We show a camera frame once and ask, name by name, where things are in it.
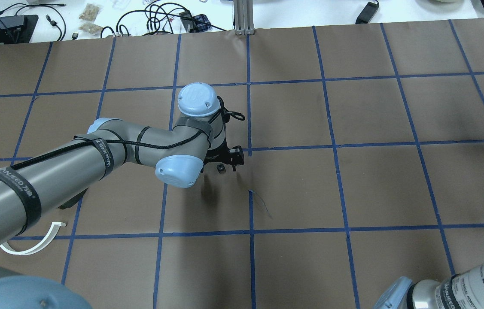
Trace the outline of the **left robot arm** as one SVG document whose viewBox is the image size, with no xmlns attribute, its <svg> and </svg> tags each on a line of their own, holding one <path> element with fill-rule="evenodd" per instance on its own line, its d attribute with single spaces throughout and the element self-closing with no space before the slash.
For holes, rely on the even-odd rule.
<svg viewBox="0 0 484 309">
<path fill-rule="evenodd" d="M 180 117 L 170 130 L 119 118 L 98 118 L 87 133 L 53 151 L 0 168 L 0 245 L 33 227 L 52 209 L 74 206 L 94 183 L 126 163 L 153 167 L 163 183 L 190 188 L 203 167 L 244 164 L 240 146 L 228 147 L 229 111 L 212 86 L 195 82 L 177 98 Z M 0 267 L 0 309 L 89 309 L 63 284 Z"/>
</svg>

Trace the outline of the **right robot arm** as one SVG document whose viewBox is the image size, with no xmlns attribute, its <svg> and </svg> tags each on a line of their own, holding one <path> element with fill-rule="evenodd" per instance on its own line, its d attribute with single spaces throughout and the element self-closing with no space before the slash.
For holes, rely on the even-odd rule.
<svg viewBox="0 0 484 309">
<path fill-rule="evenodd" d="M 484 264 L 438 282 L 397 279 L 374 309 L 484 309 Z"/>
</svg>

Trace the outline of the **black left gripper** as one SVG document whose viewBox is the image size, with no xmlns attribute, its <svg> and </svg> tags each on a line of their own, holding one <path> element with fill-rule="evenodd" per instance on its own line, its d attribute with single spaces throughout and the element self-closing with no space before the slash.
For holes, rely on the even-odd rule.
<svg viewBox="0 0 484 309">
<path fill-rule="evenodd" d="M 219 163 L 232 166 L 233 172 L 237 166 L 244 165 L 244 151 L 241 146 L 228 147 L 227 144 L 215 149 L 209 149 L 206 153 L 206 164 Z"/>
</svg>

